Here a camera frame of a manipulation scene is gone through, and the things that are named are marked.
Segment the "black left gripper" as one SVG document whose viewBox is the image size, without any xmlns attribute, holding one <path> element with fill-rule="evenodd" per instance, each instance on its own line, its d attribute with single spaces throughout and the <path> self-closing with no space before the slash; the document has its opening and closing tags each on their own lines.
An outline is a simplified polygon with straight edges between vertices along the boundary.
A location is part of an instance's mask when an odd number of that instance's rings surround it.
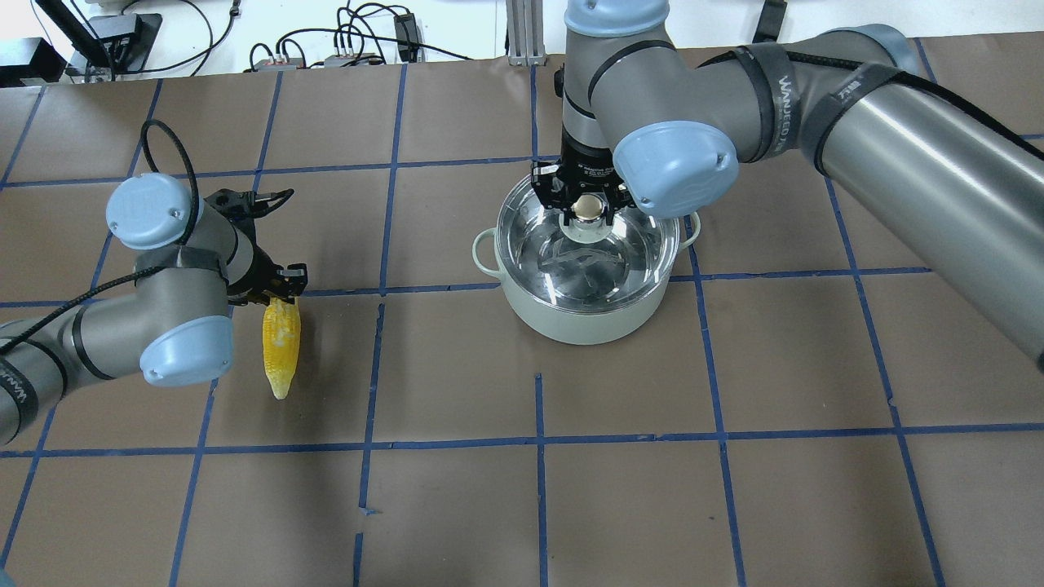
<svg viewBox="0 0 1044 587">
<path fill-rule="evenodd" d="M 256 224 L 271 215 L 294 196 L 295 190 L 234 191 L 219 189 L 206 204 L 232 226 L 232 252 L 228 255 L 228 303 L 234 306 L 267 306 L 272 298 L 296 303 L 308 285 L 305 263 L 279 265 L 257 241 Z"/>
</svg>

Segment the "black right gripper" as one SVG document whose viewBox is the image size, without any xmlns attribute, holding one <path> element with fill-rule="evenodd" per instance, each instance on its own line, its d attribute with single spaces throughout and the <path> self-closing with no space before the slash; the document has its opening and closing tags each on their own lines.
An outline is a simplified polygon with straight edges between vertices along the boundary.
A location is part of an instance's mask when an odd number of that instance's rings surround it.
<svg viewBox="0 0 1044 587">
<path fill-rule="evenodd" d="M 564 146 L 555 164 L 533 163 L 530 185 L 544 209 L 560 211 L 562 227 L 577 219 L 574 206 L 584 194 L 603 201 L 604 226 L 614 226 L 618 211 L 636 207 L 608 148 Z"/>
</svg>

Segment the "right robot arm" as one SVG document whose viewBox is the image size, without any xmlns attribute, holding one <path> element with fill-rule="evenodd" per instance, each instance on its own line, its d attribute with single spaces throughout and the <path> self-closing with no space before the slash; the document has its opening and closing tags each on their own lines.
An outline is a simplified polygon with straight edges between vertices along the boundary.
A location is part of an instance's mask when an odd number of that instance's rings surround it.
<svg viewBox="0 0 1044 587">
<path fill-rule="evenodd" d="M 562 152 L 533 166 L 547 208 L 682 217 L 741 164 L 801 150 L 1036 363 L 1043 348 L 1042 152 L 918 75 L 883 24 L 753 43 L 690 69 L 666 1 L 570 1 Z"/>
</svg>

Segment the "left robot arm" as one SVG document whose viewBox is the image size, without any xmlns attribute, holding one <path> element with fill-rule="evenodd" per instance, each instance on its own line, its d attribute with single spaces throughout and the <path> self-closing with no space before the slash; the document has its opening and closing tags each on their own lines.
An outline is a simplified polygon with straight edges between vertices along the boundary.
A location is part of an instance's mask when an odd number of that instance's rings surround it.
<svg viewBox="0 0 1044 587">
<path fill-rule="evenodd" d="M 139 374 L 157 388 L 211 382 L 232 367 L 230 306 L 294 305 L 303 263 L 280 265 L 257 242 L 258 219 L 294 190 L 221 189 L 201 196 L 168 124 L 140 130 L 148 170 L 109 197 L 109 233 L 135 252 L 130 274 L 35 320 L 2 325 L 1 437 L 23 435 L 71 391 Z"/>
</svg>

